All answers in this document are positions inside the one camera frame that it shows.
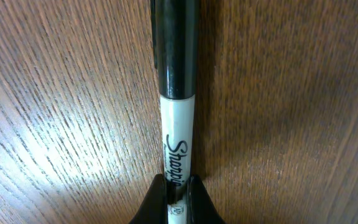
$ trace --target sharpie marker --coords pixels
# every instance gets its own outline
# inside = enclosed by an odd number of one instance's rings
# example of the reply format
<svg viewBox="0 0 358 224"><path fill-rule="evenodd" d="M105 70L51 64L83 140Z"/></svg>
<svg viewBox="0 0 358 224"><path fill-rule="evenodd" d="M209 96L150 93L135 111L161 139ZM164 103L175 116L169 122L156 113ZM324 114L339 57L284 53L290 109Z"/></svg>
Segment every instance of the sharpie marker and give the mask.
<svg viewBox="0 0 358 224"><path fill-rule="evenodd" d="M198 38L197 0L151 0L168 223L186 223Z"/></svg>

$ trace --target wooden surface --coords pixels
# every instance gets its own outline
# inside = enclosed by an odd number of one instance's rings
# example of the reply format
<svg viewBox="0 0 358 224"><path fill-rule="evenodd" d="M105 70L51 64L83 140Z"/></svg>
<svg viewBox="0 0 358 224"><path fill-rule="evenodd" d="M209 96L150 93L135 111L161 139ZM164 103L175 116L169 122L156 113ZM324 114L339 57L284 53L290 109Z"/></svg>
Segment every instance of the wooden surface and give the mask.
<svg viewBox="0 0 358 224"><path fill-rule="evenodd" d="M127 223L162 171L149 2L0 0L0 223ZM201 1L193 171L228 223L358 223L358 1Z"/></svg>

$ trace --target pen cap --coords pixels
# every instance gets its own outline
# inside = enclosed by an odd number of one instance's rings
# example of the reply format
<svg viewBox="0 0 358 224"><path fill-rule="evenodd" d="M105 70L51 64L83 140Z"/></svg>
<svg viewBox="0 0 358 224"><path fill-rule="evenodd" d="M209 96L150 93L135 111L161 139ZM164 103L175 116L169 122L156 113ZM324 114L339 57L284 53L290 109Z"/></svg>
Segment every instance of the pen cap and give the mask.
<svg viewBox="0 0 358 224"><path fill-rule="evenodd" d="M154 64L160 94L182 100L195 94L198 0L151 0Z"/></svg>

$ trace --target marker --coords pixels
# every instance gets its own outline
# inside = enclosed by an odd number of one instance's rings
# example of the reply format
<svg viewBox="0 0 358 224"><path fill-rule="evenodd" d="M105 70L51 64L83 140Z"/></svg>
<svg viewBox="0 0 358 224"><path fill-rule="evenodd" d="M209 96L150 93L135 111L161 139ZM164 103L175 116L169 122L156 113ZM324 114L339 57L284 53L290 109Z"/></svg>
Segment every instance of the marker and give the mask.
<svg viewBox="0 0 358 224"><path fill-rule="evenodd" d="M151 0L168 223L186 223L198 39L198 0Z"/></svg>

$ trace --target white pen barrel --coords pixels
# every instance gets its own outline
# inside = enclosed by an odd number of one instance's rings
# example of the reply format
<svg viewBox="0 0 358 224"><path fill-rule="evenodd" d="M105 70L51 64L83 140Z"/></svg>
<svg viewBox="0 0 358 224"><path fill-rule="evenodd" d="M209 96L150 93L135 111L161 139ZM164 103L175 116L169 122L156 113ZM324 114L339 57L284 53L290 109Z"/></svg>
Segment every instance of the white pen barrel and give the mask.
<svg viewBox="0 0 358 224"><path fill-rule="evenodd" d="M195 95L185 100L161 96L160 103L164 175L171 185L180 190L190 177ZM186 212L185 197L176 204L168 205L168 223L186 223Z"/></svg>

